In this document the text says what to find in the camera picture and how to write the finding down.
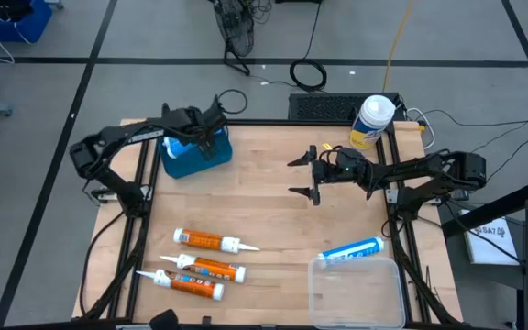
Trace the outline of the blue floor crate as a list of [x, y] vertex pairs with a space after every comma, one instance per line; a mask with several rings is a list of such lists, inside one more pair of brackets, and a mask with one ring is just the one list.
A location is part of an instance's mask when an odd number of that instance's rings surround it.
[[0, 0], [0, 41], [36, 43], [51, 16], [44, 0]]

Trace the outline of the blue plastic bin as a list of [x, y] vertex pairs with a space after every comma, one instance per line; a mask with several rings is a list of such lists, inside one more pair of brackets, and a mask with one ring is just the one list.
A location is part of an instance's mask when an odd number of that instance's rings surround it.
[[170, 159], [165, 152], [164, 147], [159, 147], [162, 164], [165, 172], [173, 179], [180, 179], [199, 171], [205, 171], [215, 166], [221, 165], [231, 160], [233, 155], [232, 146], [229, 141], [228, 130], [222, 128], [219, 136], [215, 141], [217, 154], [210, 160], [205, 160], [198, 148], [198, 145], [192, 144], [192, 147], [177, 159]]

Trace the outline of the orange sealant tube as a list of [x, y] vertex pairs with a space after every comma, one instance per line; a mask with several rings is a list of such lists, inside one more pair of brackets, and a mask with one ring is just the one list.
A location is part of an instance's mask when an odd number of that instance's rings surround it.
[[187, 292], [214, 301], [221, 301], [225, 292], [225, 285], [222, 283], [164, 269], [157, 269], [154, 272], [137, 270], [136, 274], [152, 279], [153, 283], [160, 287]]
[[176, 228], [173, 241], [194, 248], [218, 250], [225, 253], [237, 254], [240, 251], [259, 251], [258, 247], [243, 244], [237, 237], [220, 236], [190, 229]]
[[245, 267], [209, 258], [200, 258], [187, 254], [180, 254], [177, 257], [159, 256], [159, 258], [174, 263], [179, 270], [187, 270], [225, 281], [244, 283], [247, 275]]

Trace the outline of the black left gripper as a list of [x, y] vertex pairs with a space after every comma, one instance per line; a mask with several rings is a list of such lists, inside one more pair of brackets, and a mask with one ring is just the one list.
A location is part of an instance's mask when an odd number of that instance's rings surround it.
[[198, 148], [205, 160], [217, 154], [216, 139], [219, 130], [227, 124], [225, 109], [216, 94], [210, 107], [202, 112], [194, 106], [171, 109], [161, 106], [160, 128], [164, 137], [199, 138]]

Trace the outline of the Lysol wipes canister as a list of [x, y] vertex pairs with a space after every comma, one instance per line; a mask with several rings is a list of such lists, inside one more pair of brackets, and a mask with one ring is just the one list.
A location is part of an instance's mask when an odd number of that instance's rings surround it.
[[395, 114], [396, 106], [383, 95], [371, 95], [359, 107], [351, 127], [349, 143], [356, 149], [370, 149], [380, 139]]

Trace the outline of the black floor fan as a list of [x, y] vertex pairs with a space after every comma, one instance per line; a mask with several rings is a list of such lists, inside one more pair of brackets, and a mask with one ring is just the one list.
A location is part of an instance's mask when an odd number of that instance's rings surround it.
[[254, 19], [248, 0], [209, 0], [220, 34], [225, 43], [223, 64], [250, 75], [243, 61], [254, 46]]

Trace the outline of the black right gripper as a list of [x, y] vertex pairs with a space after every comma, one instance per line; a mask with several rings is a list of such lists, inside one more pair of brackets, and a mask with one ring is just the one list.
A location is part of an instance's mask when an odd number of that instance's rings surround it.
[[317, 154], [317, 147], [310, 145], [309, 150], [300, 158], [287, 164], [288, 167], [298, 167], [311, 164], [312, 187], [291, 187], [289, 191], [305, 196], [317, 206], [321, 202], [319, 185], [353, 182], [366, 192], [366, 198], [371, 196], [371, 165], [359, 152], [351, 148], [325, 150]]

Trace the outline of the black computer tower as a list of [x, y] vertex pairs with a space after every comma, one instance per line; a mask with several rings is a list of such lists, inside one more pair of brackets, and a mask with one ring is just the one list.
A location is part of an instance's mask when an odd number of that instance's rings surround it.
[[352, 123], [362, 104], [376, 93], [292, 93], [288, 118], [296, 121]]

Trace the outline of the white paper sheet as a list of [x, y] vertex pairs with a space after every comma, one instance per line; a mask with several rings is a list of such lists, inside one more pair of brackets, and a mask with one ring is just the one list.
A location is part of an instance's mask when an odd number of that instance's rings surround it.
[[515, 245], [505, 217], [464, 233], [471, 264], [518, 266]]

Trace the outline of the clear plastic container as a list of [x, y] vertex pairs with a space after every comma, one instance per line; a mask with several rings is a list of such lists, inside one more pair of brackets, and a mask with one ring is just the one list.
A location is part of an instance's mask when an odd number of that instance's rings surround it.
[[402, 330], [400, 273], [390, 258], [311, 259], [310, 320], [320, 330]]

